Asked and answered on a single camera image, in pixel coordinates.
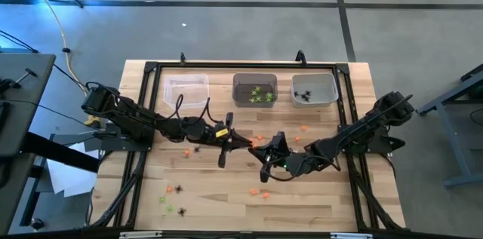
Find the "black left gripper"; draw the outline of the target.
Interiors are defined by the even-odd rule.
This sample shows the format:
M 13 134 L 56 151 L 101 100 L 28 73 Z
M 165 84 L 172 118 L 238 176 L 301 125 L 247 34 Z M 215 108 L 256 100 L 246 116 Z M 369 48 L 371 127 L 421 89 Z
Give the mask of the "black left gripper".
M 232 138 L 232 123 L 233 123 L 233 113 L 228 112 L 226 114 L 226 119 L 224 122 L 217 122 L 209 130 L 209 145 L 221 148 L 220 155 L 218 158 L 218 167 L 225 167 L 226 164 L 226 153 L 231 150 L 231 138 Z M 233 132 L 233 139 L 236 142 L 245 142 L 248 144 L 242 144 L 240 146 L 233 146 L 233 150 L 237 149 L 252 149 L 252 140 L 248 139 L 236 131 Z

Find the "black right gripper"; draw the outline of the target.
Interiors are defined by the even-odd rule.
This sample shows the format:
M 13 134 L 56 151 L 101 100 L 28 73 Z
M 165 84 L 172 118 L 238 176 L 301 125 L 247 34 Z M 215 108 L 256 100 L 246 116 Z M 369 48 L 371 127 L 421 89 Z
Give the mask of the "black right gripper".
M 248 150 L 262 163 L 262 167 L 260 168 L 261 182 L 267 182 L 269 178 L 280 182 L 287 182 L 301 175 L 302 156 L 289 149 L 284 132 L 278 132 L 265 145 L 252 142 L 252 149 Z M 271 174 L 273 167 L 283 167 L 291 176 L 288 178 L 273 176 Z

